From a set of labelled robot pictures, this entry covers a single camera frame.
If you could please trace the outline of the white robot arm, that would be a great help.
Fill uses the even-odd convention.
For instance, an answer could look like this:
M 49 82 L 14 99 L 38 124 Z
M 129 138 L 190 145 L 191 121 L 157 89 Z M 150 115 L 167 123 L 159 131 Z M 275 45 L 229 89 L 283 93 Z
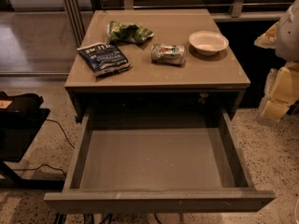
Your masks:
M 274 49 L 275 54 L 286 61 L 278 70 L 270 70 L 259 106 L 261 119 L 278 122 L 299 99 L 299 0 L 295 0 L 254 45 Z

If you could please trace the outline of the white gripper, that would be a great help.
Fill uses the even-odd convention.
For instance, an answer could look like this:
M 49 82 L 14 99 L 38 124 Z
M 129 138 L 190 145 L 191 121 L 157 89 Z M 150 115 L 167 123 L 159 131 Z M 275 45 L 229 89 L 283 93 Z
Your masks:
M 278 22 L 274 23 L 265 33 L 260 35 L 254 45 L 263 49 L 273 49 L 276 46 Z M 281 119 L 299 99 L 299 63 L 286 62 L 283 69 L 283 102 L 271 102 L 262 99 L 262 116 L 267 119 Z

